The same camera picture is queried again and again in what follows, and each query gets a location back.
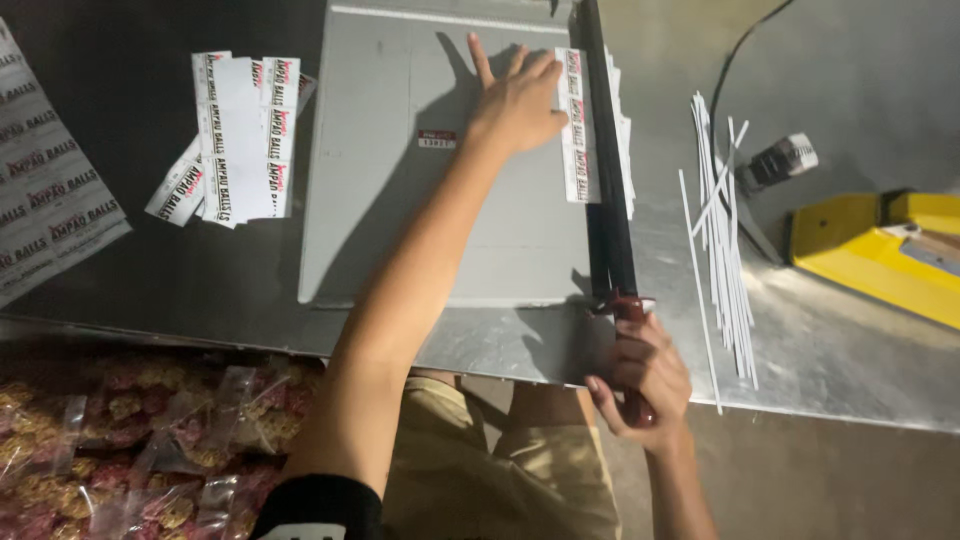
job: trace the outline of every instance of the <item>red cutter handle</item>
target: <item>red cutter handle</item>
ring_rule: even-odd
[[[619,296],[608,303],[613,312],[613,319],[625,319],[635,323],[646,324],[647,313],[643,309],[643,299],[637,296]],[[630,339],[618,334],[617,339]],[[624,404],[621,409],[623,420],[631,428],[649,428],[657,422],[657,413],[643,394],[633,388],[624,392]]]

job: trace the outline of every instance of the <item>person's left hand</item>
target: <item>person's left hand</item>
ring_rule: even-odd
[[[522,71],[529,54],[521,45],[502,79],[490,71],[487,54],[477,34],[467,36],[470,55],[483,85],[483,96],[470,120],[468,137],[487,137],[508,155],[540,146],[566,125],[566,112],[552,110],[550,101],[563,65],[550,54],[543,54]]]

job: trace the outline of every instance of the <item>khaki shorts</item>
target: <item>khaki shorts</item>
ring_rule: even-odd
[[[619,538],[597,428],[503,433],[449,385],[406,382],[384,496],[387,538]]]

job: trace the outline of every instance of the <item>yellow machine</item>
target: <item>yellow machine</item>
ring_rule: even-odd
[[[793,264],[960,330],[960,197],[841,195],[793,214]]]

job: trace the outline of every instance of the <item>black cable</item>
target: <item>black cable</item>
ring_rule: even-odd
[[[758,26],[774,18],[774,16],[777,13],[782,12],[784,9],[786,9],[787,6],[789,6],[790,4],[793,4],[793,2],[794,0],[785,0],[782,4],[774,8],[773,11],[764,15],[763,18],[761,18],[759,21],[755,22],[753,26],[748,28],[747,31],[743,33],[743,36],[741,36],[740,39],[737,40],[736,45],[733,46],[733,50],[730,51],[730,53],[727,55],[727,59],[723,62],[723,67],[720,68],[720,78],[717,79],[717,86],[716,88],[713,89],[713,96],[710,98],[710,159],[713,160],[714,163],[716,163],[717,157],[716,157],[716,148],[713,145],[713,126],[715,125],[715,122],[713,120],[717,112],[717,102],[720,101],[720,90],[723,89],[723,83],[724,81],[727,80],[727,72],[730,71],[730,64],[733,63],[733,57],[735,57],[736,52],[740,50],[740,45],[742,45],[743,42],[746,41],[747,37],[749,37],[750,34],[752,34],[753,31],[756,30]],[[713,179],[716,182],[720,183],[720,176],[719,176],[719,173],[717,172],[717,168],[716,167],[712,167],[712,168],[713,168]]]

